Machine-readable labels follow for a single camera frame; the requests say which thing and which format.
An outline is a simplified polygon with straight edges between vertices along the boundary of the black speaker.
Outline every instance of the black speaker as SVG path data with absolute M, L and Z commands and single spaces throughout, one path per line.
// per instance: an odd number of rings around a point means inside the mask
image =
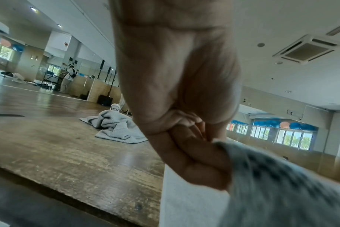
M 98 100 L 97 100 L 96 103 L 103 105 L 103 106 L 106 106 L 106 107 L 109 107 L 109 106 L 111 106 L 112 102 L 113 102 L 112 98 L 105 96 L 105 95 L 100 95 L 98 97 Z
M 102 61 L 102 64 L 100 65 L 100 69 L 103 69 L 105 60 Z

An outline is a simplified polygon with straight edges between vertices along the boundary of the air vent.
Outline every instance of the air vent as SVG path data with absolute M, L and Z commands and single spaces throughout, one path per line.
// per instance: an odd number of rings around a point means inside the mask
M 306 35 L 279 51 L 273 57 L 297 64 L 306 64 L 340 47 L 340 42 Z

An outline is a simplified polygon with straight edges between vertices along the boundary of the crumpled towel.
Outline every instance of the crumpled towel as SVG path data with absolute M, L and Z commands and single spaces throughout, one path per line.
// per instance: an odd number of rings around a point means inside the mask
M 217 143 L 232 163 L 219 227 L 340 227 L 340 190 L 302 168 L 238 142 Z
M 136 144 L 148 139 L 140 131 L 133 120 L 114 110 L 104 110 L 98 116 L 79 118 L 79 120 L 102 129 L 95 137 L 109 139 L 128 144 Z

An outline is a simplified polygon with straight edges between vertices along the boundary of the orange balloon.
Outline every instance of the orange balloon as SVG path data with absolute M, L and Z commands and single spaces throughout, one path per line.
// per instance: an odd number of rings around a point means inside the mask
M 8 40 L 3 38 L 0 39 L 0 44 L 5 47 L 10 47 L 12 45 Z
M 288 122 L 281 122 L 281 124 L 279 125 L 279 127 L 281 129 L 289 129 L 290 128 L 290 123 Z

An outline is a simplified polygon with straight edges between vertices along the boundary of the hand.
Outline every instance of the hand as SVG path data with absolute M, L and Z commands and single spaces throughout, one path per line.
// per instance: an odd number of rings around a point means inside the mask
M 230 0 L 110 0 L 120 88 L 150 144 L 186 181 L 224 190 L 241 82 Z

